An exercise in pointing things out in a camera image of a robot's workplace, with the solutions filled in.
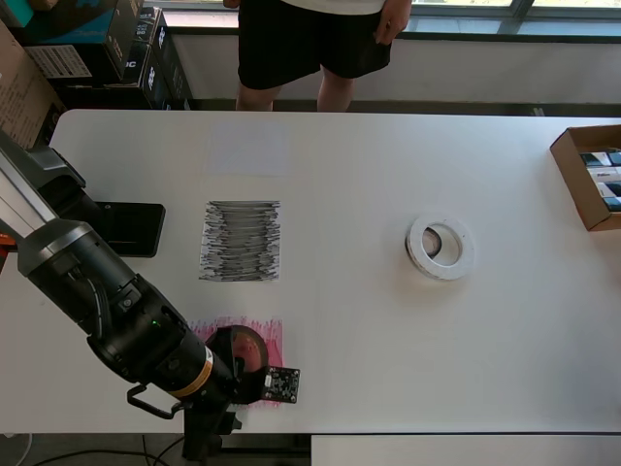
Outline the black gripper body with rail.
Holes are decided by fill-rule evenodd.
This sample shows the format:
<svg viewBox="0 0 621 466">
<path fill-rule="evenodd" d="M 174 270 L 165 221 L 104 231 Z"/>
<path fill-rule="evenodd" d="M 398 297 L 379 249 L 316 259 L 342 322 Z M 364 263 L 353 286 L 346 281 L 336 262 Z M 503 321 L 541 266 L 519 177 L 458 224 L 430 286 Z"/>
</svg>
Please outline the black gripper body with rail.
<svg viewBox="0 0 621 466">
<path fill-rule="evenodd" d="M 233 404 L 248 405 L 261 399 L 268 366 L 263 338 L 247 326 L 219 328 L 206 341 L 208 374 L 190 395 L 191 407 L 184 411 L 185 459 L 206 459 L 222 445 L 222 437 L 241 423 L 228 410 Z M 234 357 L 245 360 L 244 380 L 237 384 Z"/>
</svg>

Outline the person left hand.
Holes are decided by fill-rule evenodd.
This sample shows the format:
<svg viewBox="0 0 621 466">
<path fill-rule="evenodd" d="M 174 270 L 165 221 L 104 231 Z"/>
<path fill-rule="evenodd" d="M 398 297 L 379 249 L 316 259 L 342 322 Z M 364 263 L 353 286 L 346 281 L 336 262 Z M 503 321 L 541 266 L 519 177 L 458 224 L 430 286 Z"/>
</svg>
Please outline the person left hand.
<svg viewBox="0 0 621 466">
<path fill-rule="evenodd" d="M 385 0 L 375 34 L 376 43 L 390 45 L 406 29 L 410 14 L 410 0 Z"/>
</svg>

